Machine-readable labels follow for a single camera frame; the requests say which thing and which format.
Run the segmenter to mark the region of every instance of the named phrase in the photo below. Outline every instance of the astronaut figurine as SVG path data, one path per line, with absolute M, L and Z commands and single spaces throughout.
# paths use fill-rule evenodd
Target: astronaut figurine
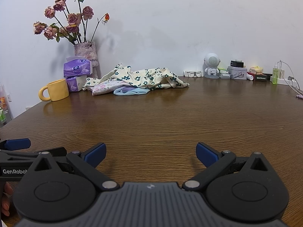
M 214 53 L 208 53 L 204 58 L 204 63 L 207 65 L 207 68 L 205 69 L 206 74 L 204 74 L 204 77 L 219 78 L 217 75 L 217 73 L 219 73 L 217 66 L 220 64 L 219 56 Z

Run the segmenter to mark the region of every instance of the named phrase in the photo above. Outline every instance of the human hand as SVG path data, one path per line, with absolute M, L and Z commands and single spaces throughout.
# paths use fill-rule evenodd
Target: human hand
M 8 194 L 8 195 L 13 194 L 14 191 L 13 191 L 11 185 L 8 182 L 5 183 L 3 192 Z M 9 200 L 9 197 L 6 194 L 2 194 L 1 212 L 5 216 L 9 216 L 10 200 Z

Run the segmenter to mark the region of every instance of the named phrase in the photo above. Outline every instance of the small bottle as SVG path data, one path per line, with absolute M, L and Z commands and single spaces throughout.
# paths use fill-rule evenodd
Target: small bottle
M 277 84 L 279 76 L 278 63 L 275 64 L 275 67 L 272 69 L 272 83 Z
M 0 122 L 4 123 L 6 121 L 6 116 L 4 110 L 0 107 Z

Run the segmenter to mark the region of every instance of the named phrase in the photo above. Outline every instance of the purple tissue package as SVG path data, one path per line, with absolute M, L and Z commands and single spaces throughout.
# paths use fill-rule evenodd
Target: purple tissue package
M 79 76 L 79 77 L 71 77 L 71 78 L 67 78 L 66 82 L 67 82 L 67 87 L 69 89 L 69 92 L 78 92 L 80 90 L 82 90 L 83 85 L 86 82 L 86 75 L 84 76 Z
M 91 61 L 80 56 L 66 58 L 67 62 L 63 66 L 65 78 L 90 75 L 92 73 Z

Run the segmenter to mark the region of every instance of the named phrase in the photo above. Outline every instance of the light blue cloth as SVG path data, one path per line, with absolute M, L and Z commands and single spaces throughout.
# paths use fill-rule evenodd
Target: light blue cloth
M 143 95 L 148 92 L 150 92 L 150 89 L 142 89 L 129 86 L 123 86 L 114 90 L 114 94 L 117 96 Z

